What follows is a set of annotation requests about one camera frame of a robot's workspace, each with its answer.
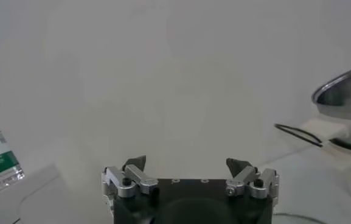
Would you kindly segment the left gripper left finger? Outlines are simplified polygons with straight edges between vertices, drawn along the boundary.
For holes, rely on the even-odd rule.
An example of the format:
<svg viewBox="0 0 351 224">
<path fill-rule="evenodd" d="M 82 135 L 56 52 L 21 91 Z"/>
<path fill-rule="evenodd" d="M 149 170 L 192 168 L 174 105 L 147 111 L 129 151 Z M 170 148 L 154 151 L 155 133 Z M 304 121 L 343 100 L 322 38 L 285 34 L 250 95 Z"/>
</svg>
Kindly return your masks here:
<svg viewBox="0 0 351 224">
<path fill-rule="evenodd" d="M 131 198 L 137 192 L 152 194 L 159 186 L 156 178 L 144 173 L 146 156 L 128 159 L 119 169 L 105 167 L 102 172 L 102 191 L 107 197 Z"/>
</svg>

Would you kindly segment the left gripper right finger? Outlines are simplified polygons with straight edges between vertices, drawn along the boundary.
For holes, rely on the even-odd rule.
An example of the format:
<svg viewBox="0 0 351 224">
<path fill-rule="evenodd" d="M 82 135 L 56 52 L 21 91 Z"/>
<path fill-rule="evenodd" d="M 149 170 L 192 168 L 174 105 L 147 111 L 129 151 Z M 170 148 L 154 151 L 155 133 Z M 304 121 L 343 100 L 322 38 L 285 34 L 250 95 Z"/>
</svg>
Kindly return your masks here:
<svg viewBox="0 0 351 224">
<path fill-rule="evenodd" d="M 226 194 L 229 197 L 244 195 L 249 191 L 252 198 L 278 198 L 279 175 L 274 169 L 262 172 L 248 161 L 226 159 L 232 178 L 226 180 Z"/>
</svg>

